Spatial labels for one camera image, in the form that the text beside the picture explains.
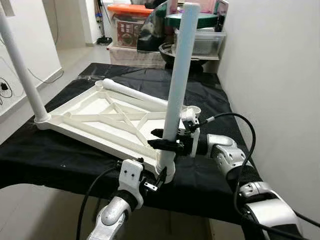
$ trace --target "floor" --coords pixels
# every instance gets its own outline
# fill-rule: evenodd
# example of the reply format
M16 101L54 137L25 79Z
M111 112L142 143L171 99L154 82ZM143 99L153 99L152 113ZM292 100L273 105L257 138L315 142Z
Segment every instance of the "floor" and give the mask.
M110 63L105 46L58 51L64 75L41 90L46 103L75 79L90 63ZM31 112L17 112L26 115ZM0 189L1 240L72 240L75 239L78 213L83 195L62 190L19 184ZM92 221L97 199L89 198L84 212L81 239L94 227ZM240 240L239 227L207 218L143 207L135 211L126 228L124 240Z

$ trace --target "white pipe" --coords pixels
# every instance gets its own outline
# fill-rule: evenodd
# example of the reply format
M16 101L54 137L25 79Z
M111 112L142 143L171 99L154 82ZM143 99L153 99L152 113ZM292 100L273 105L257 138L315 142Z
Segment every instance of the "white pipe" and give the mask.
M121 94L125 94L127 96L142 100L142 101L148 101L149 103L161 105L164 109L167 108L167 101L156 98L154 96L150 96L148 94L145 94L143 92L134 90L130 87L124 86L122 84L119 84L117 82L114 82L113 80L106 78L102 81L102 86L104 89L111 90L114 92L118 92Z
M186 2L183 9L184 13L180 22L180 33L176 48L176 56L174 60L163 130L163 139L171 142L176 141L180 112L184 103L191 56L195 44L200 5L197 3ZM176 154L172 151L162 150L160 159L155 168L158 174L165 167L167 168L166 183L169 183L173 179L176 171L174 162L175 155Z
M47 113L45 106L42 103L42 100L40 98L40 95L33 84L31 76L27 71L27 67L23 61L21 53L19 52L17 44L14 40L14 37L9 27L9 23L7 21L5 11L1 3L0 3L0 33L2 35L3 41L10 55L10 58L16 70L16 73L18 74L20 82L24 88L25 94L33 109L33 112L35 115L34 121L36 123L40 123L48 120L50 118L50 115Z

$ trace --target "black tablecloth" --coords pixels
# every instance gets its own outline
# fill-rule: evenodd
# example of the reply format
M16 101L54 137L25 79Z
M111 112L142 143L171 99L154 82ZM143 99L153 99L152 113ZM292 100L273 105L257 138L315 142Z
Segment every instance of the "black tablecloth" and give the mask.
M46 109L52 111L92 87L96 80L105 77L167 100L171 74L171 70L164 69L92 63L51 100ZM209 73L190 74L184 104L200 107L201 119L231 111L227 95L221 89L217 76ZM203 126L201 133L229 136L247 151L232 116L219 118ZM33 119L30 119L0 146L0 188L29 183L84 194L93 179L117 160L110 154L53 130L38 130ZM97 184L92 195L110 197L117 187L118 174L114 171L106 175ZM214 161L203 156L179 157L172 183L164 185L156 193L148 194L144 204L190 215L239 222L233 209L229 186Z

